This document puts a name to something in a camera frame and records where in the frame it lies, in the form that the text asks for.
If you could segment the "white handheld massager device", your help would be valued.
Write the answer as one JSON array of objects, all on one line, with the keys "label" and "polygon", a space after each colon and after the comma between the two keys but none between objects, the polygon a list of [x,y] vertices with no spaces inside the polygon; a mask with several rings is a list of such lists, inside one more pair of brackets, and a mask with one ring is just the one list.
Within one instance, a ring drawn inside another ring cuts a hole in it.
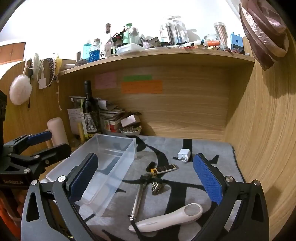
[{"label": "white handheld massager device", "polygon": [[203,214],[203,207],[190,203],[168,214],[147,218],[135,223],[140,232],[155,232],[170,226],[184,225],[198,220]]}]

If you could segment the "white power adapter plug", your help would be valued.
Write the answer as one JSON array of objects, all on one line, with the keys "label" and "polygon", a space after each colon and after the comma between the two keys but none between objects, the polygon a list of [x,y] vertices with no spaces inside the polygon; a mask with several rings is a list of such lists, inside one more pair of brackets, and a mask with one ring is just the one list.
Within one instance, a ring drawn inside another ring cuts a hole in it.
[{"label": "white power adapter plug", "polygon": [[176,157],[173,157],[174,160],[178,160],[184,163],[187,163],[190,161],[191,158],[191,151],[190,149],[181,149]]}]

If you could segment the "black gold perfume tube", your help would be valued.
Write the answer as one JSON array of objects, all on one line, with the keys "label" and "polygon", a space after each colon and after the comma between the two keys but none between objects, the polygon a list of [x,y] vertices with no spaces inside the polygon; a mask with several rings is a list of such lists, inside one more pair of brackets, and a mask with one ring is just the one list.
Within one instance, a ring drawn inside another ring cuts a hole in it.
[{"label": "black gold perfume tube", "polygon": [[177,170],[177,166],[175,164],[170,164],[170,165],[161,166],[161,167],[151,169],[151,174],[156,176],[156,175],[168,173],[168,172],[175,171],[175,170]]}]

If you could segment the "silver telescopic selfie stick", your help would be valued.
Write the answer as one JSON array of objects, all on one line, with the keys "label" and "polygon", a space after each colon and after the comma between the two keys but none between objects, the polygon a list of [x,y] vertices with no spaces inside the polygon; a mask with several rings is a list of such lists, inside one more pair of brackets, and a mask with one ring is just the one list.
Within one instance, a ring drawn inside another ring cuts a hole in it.
[{"label": "silver telescopic selfie stick", "polygon": [[142,199],[142,194],[148,183],[148,180],[149,180],[149,174],[145,174],[140,177],[140,183],[138,184],[137,194],[135,196],[135,200],[132,206],[132,211],[129,216],[130,221],[135,221],[137,218],[140,202]]}]

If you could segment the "clear plastic storage bin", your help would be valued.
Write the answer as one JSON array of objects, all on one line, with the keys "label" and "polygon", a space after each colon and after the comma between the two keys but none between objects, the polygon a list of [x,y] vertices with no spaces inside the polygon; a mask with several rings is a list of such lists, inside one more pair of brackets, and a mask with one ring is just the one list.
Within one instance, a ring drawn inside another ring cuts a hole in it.
[{"label": "clear plastic storage bin", "polygon": [[98,168],[77,205],[102,216],[137,157],[136,140],[96,134],[53,168],[46,178],[52,182],[61,175],[67,176],[89,153],[98,157]]}]

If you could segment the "white paper note sheet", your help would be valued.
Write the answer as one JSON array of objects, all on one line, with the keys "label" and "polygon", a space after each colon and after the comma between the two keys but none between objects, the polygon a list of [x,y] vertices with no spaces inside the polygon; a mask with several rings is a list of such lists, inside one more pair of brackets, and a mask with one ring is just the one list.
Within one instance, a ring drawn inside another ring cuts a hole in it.
[{"label": "white paper note sheet", "polygon": [[82,109],[80,108],[69,108],[67,109],[70,128],[74,135],[79,135],[78,124],[82,123]]}]

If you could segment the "dark wine bottle elephant label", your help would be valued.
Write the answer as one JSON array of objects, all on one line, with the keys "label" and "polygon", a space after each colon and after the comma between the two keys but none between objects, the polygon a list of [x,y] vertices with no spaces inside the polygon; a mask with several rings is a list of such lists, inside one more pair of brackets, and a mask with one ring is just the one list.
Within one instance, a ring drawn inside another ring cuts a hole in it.
[{"label": "dark wine bottle elephant label", "polygon": [[82,103],[84,119],[88,138],[93,137],[96,133],[101,133],[101,123],[98,101],[92,95],[91,81],[84,82],[86,97]]}]

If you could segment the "stack of books and papers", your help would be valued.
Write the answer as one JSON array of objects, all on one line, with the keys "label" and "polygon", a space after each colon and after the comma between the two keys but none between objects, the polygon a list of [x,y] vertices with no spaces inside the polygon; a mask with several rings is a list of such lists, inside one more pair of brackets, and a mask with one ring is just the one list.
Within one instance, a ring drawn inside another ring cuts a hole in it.
[{"label": "stack of books and papers", "polygon": [[102,132],[104,134],[119,133],[122,127],[121,120],[126,118],[128,113],[124,108],[113,104],[108,100],[97,98]]}]

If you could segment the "white bowl of trinkets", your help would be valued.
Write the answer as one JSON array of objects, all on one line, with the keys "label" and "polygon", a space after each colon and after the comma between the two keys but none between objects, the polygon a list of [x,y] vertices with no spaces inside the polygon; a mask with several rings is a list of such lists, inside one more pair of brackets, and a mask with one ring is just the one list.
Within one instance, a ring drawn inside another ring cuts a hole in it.
[{"label": "white bowl of trinkets", "polygon": [[140,133],[142,131],[142,127],[141,126],[126,126],[126,127],[121,127],[119,130],[123,135],[126,135],[126,136],[138,136],[138,135],[140,135]]}]

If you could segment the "pink sticky note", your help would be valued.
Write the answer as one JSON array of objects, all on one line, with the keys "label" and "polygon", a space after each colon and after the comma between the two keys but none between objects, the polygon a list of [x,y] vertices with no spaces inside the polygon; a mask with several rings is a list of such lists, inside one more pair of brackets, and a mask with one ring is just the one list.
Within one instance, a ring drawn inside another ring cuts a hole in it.
[{"label": "pink sticky note", "polygon": [[107,72],[95,76],[95,89],[112,89],[117,87],[115,72]]}]

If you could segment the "orange sticky note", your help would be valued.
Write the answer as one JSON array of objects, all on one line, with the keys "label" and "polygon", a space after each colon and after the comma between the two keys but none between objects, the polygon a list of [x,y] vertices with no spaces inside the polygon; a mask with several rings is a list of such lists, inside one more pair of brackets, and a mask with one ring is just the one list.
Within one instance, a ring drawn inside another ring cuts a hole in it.
[{"label": "orange sticky note", "polygon": [[124,81],[121,83],[123,94],[162,94],[163,82],[161,80]]}]

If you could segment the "wooden shelf board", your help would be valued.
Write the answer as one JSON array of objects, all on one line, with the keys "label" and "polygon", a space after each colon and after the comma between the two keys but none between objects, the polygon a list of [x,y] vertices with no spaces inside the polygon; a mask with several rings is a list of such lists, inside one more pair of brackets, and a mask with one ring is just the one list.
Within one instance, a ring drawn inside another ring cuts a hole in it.
[{"label": "wooden shelf board", "polygon": [[67,74],[106,73],[125,68],[156,66],[214,66],[232,67],[253,64],[253,57],[208,49],[159,48],[143,52],[118,55],[61,71]]}]

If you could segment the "white tray on shelf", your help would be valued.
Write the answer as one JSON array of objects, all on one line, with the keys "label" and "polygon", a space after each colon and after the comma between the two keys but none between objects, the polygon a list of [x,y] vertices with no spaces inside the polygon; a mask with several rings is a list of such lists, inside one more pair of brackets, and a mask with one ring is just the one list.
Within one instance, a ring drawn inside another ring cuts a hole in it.
[{"label": "white tray on shelf", "polygon": [[143,52],[143,51],[145,51],[145,48],[135,43],[126,44],[116,48],[116,54],[118,55],[125,55],[125,54]]}]

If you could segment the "brown hanging fabric bag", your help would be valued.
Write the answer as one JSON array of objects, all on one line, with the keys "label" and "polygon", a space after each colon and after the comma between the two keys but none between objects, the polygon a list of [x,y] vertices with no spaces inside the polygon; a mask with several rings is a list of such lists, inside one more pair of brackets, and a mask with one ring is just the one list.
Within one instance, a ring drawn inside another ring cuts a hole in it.
[{"label": "brown hanging fabric bag", "polygon": [[239,15],[255,59],[263,70],[271,68],[289,48],[283,19],[268,1],[241,1]]}]

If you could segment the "white charger hanging on wall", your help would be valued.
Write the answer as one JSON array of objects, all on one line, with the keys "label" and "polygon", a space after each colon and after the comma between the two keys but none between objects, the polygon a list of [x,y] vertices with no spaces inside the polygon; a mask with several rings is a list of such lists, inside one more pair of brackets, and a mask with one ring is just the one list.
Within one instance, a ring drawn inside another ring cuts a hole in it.
[{"label": "white charger hanging on wall", "polygon": [[40,78],[39,79],[39,89],[45,89],[46,88],[46,78]]}]

